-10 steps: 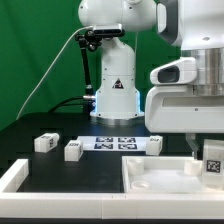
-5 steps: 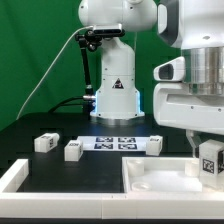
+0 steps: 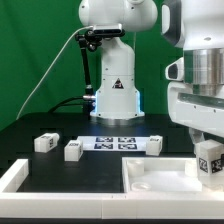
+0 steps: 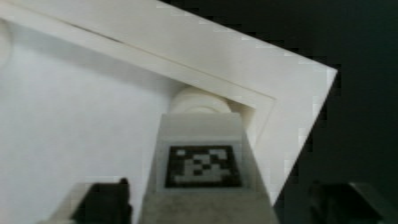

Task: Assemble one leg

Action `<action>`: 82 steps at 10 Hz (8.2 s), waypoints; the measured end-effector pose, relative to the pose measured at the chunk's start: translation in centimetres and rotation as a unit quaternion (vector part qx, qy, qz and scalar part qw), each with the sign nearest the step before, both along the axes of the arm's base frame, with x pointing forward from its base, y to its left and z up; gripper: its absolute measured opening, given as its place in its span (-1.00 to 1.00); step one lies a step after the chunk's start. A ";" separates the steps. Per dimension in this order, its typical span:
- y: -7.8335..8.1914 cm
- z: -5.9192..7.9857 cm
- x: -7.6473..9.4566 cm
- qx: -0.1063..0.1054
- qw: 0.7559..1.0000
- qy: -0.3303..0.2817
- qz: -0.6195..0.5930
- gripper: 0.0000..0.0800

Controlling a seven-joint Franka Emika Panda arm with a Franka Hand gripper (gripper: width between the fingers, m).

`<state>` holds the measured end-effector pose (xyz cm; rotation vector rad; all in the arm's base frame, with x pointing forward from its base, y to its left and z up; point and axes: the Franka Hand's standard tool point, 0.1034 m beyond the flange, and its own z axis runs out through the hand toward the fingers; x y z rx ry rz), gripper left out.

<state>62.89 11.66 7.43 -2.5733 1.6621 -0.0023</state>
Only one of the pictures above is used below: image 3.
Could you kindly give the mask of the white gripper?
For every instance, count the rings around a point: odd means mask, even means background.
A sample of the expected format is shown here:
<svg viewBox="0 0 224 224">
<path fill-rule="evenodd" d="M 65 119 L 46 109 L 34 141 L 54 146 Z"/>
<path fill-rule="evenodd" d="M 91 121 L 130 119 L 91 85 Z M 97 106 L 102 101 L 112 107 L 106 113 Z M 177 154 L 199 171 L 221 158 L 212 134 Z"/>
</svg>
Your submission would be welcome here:
<svg viewBox="0 0 224 224">
<path fill-rule="evenodd" d="M 193 86 L 184 83 L 184 58 L 165 69 L 170 83 L 167 87 L 168 114 L 174 123 L 189 127 L 189 136 L 197 153 L 197 144 L 205 140 L 204 133 L 224 138 L 224 85 L 216 96 L 193 93 Z"/>
</svg>

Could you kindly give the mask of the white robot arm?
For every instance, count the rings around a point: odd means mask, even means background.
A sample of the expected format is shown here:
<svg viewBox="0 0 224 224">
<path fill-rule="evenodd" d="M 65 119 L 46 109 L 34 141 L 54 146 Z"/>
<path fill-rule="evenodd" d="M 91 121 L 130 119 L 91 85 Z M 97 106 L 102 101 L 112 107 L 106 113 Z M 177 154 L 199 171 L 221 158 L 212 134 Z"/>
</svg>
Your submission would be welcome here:
<svg viewBox="0 0 224 224">
<path fill-rule="evenodd" d="M 84 47 L 100 48 L 101 86 L 92 119 L 108 125 L 142 118 L 134 84 L 134 51 L 120 37 L 152 28 L 183 56 L 165 69 L 168 113 L 187 126 L 194 143 L 206 133 L 224 138 L 224 0 L 82 0 L 79 18 L 87 28 Z"/>
</svg>

